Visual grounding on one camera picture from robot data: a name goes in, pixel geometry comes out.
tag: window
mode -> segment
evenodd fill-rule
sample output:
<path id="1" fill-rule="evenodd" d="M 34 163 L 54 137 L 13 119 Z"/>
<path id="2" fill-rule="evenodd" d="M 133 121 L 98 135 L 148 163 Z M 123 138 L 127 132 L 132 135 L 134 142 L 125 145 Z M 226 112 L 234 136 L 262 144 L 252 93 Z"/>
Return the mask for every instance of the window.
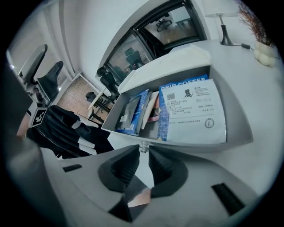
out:
<path id="1" fill-rule="evenodd" d="M 152 60 L 145 48 L 139 43 L 133 34 L 112 53 L 107 66 L 119 82 L 139 67 Z"/>
<path id="2" fill-rule="evenodd" d="M 197 37 L 193 22 L 184 6 L 165 13 L 145 26 L 164 45 L 186 37 Z"/>
<path id="3" fill-rule="evenodd" d="M 206 40 L 204 28 L 189 0 L 169 0 L 142 17 L 133 29 L 154 58 L 174 47 Z"/>
<path id="4" fill-rule="evenodd" d="M 190 0 L 169 0 L 133 25 L 104 66 L 120 84 L 132 70 L 174 47 L 201 40 L 206 40 L 206 35 Z"/>

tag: window frame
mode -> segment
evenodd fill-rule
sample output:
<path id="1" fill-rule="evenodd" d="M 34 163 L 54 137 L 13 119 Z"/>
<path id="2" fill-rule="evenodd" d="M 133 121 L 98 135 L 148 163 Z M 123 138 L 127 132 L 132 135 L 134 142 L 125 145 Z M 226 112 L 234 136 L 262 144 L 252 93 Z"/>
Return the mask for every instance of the window frame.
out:
<path id="1" fill-rule="evenodd" d="M 152 50 L 151 47 L 148 45 L 147 41 L 143 38 L 143 36 L 142 36 L 142 34 L 140 32 L 140 29 L 144 28 L 149 23 L 154 22 L 157 18 L 159 18 L 162 15 L 164 15 L 165 12 L 170 12 L 170 11 L 172 11 L 174 9 L 177 9 L 177 8 L 180 8 L 180 7 L 183 7 L 183 6 L 186 8 L 186 10 L 187 10 L 187 12 L 188 12 L 188 14 L 189 14 L 189 16 L 191 18 L 191 21 L 193 23 L 193 26 L 194 26 L 195 31 L 197 33 L 197 36 L 182 38 L 182 39 L 179 39 L 177 41 L 168 43 L 166 45 L 161 42 L 161 45 L 162 45 L 162 48 L 163 48 L 163 51 L 164 51 L 162 55 L 164 55 L 165 53 L 170 52 L 175 47 L 178 47 L 178 46 L 181 46 L 181 45 L 184 45 L 184 44 L 188 44 L 188 43 L 197 42 L 197 41 L 207 40 L 204 27 L 203 27 L 203 25 L 202 25 L 198 15 L 197 15 L 197 12 L 194 9 L 193 4 L 191 3 L 191 1 L 190 0 L 169 0 L 169 1 L 165 2 L 165 3 L 163 3 L 162 5 L 156 7 L 155 9 L 150 11 L 149 13 L 147 13 L 137 23 L 135 23 L 126 32 L 126 34 L 124 34 L 122 36 L 122 38 L 118 41 L 118 43 L 113 48 L 113 50 L 110 53 L 110 55 L 107 57 L 107 59 L 106 59 L 106 61 L 104 63 L 104 67 L 106 67 L 107 70 L 109 70 L 113 74 L 113 76 L 115 77 L 115 79 L 119 83 L 122 82 L 120 77 L 116 74 L 116 72 L 109 65 L 109 60 L 116 53 L 116 51 L 129 38 L 130 35 L 134 35 L 136 40 L 139 42 L 139 44 L 142 46 L 143 50 L 147 54 L 147 56 L 150 59 L 150 61 L 153 61 L 156 58 L 158 58 L 159 55 L 157 55 L 155 49 L 158 50 L 159 48 L 161 49 L 161 47 L 157 48 L 156 46 L 154 46 L 152 44 L 152 46 L 153 46 L 152 47 L 153 50 Z"/>
<path id="2" fill-rule="evenodd" d="M 197 33 L 197 37 L 196 36 L 186 37 L 186 38 L 182 38 L 182 39 L 173 41 L 173 42 L 168 43 L 168 44 L 163 44 L 161 42 L 160 46 L 163 47 L 164 51 L 169 52 L 174 47 L 177 47 L 177 46 L 180 46 L 180 45 L 184 45 L 184 44 L 192 43 L 192 42 L 196 42 L 196 41 L 207 40 L 205 30 L 202 26 L 202 23 L 199 20 L 199 17 L 197 16 L 197 13 L 196 13 L 191 1 L 190 0 L 170 0 L 168 2 L 165 2 L 162 5 L 158 6 L 157 8 L 153 9 L 149 13 L 147 13 L 144 17 L 142 17 L 133 26 L 133 30 L 137 33 L 137 35 L 142 40 L 144 45 L 148 46 L 147 42 L 145 41 L 145 39 L 141 35 L 140 30 L 143 29 L 146 25 L 153 23 L 155 20 L 157 20 L 158 18 L 163 16 L 166 12 L 170 12 L 170 11 L 177 9 L 177 8 L 180 8 L 180 7 L 185 7 L 185 9 L 187 10 L 187 12 L 188 12 L 188 14 L 191 18 L 191 21 L 193 23 L 194 29 Z"/>
<path id="3" fill-rule="evenodd" d="M 116 72 L 111 68 L 110 64 L 109 64 L 109 60 L 113 57 L 113 55 L 116 53 L 116 51 L 124 44 L 124 42 L 131 36 L 133 35 L 135 37 L 135 39 L 139 42 L 139 44 L 142 46 L 143 50 L 145 51 L 145 53 L 147 54 L 150 62 L 153 61 L 154 59 L 156 59 L 155 56 L 153 56 L 153 53 L 151 52 L 151 50 L 149 50 L 147 48 L 147 46 L 144 45 L 144 43 L 141 41 L 140 37 L 133 31 L 133 29 L 129 29 L 126 34 L 124 34 L 124 36 L 118 41 L 118 43 L 115 45 L 114 49 L 112 50 L 112 52 L 110 53 L 110 55 L 107 57 L 104 67 L 106 67 L 115 77 L 115 79 L 121 83 L 121 79 L 120 77 L 116 74 Z"/>

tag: white vase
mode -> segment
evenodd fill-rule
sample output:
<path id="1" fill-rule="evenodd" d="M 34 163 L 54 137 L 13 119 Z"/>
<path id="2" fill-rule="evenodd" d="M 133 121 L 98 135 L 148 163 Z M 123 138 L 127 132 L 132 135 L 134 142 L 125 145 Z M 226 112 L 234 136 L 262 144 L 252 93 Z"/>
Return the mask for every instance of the white vase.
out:
<path id="1" fill-rule="evenodd" d="M 275 52 L 270 46 L 256 41 L 254 58 L 265 66 L 273 67 L 275 65 Z"/>

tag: lamp shade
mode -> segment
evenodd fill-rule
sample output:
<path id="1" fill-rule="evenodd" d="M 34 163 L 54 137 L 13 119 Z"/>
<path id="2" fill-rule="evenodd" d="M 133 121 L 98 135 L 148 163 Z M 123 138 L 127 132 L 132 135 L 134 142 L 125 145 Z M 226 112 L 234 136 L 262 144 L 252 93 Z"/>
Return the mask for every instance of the lamp shade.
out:
<path id="1" fill-rule="evenodd" d="M 206 17 L 238 16 L 233 0 L 202 0 Z"/>

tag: lamp base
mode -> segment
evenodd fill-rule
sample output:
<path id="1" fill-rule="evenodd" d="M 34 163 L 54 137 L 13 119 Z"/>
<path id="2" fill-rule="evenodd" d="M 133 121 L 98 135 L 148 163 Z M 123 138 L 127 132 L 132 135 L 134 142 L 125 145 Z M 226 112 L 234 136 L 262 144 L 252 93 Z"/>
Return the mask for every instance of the lamp base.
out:
<path id="1" fill-rule="evenodd" d="M 226 25 L 222 24 L 221 27 L 222 27 L 222 31 L 223 31 L 223 40 L 220 43 L 222 45 L 225 45 L 225 46 L 234 46 L 234 44 L 232 43 L 232 41 L 230 40 L 230 38 L 228 36 Z"/>

